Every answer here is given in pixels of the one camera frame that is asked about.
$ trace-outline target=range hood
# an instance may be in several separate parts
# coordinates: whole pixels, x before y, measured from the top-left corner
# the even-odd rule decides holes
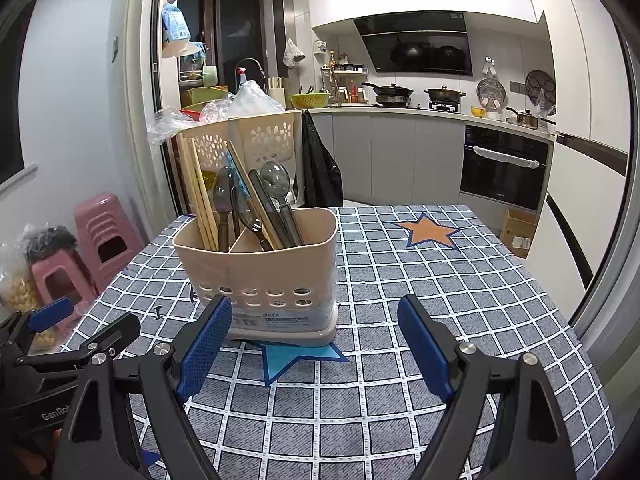
[[[473,75],[462,12],[393,12],[353,22],[376,72]]]

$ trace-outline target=yellow basket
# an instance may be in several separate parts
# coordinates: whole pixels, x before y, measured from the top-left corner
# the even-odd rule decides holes
[[[306,108],[326,108],[329,102],[329,94],[316,92],[312,94],[295,94],[291,96],[291,104],[298,110]]]

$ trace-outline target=cabinet handle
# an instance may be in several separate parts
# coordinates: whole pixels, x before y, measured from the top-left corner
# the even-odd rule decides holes
[[[508,155],[507,153],[492,152],[479,146],[474,146],[474,153],[484,158],[490,158],[491,160],[497,160],[498,162],[507,162],[508,164],[514,164],[521,168],[529,168],[535,170],[540,166],[537,160],[528,160],[526,158],[520,158],[519,156]]]

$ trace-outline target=oven door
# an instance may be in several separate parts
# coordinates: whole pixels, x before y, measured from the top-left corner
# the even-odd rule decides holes
[[[537,210],[545,179],[543,162],[529,158],[527,153],[466,143],[460,189]]]

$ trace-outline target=orange star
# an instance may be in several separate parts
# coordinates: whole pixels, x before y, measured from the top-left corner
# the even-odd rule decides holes
[[[422,213],[415,222],[392,223],[406,229],[407,231],[411,231],[409,233],[407,247],[414,247],[423,242],[432,240],[446,247],[450,247],[458,251],[460,250],[451,239],[451,235],[457,233],[460,229],[437,224],[424,213]]]

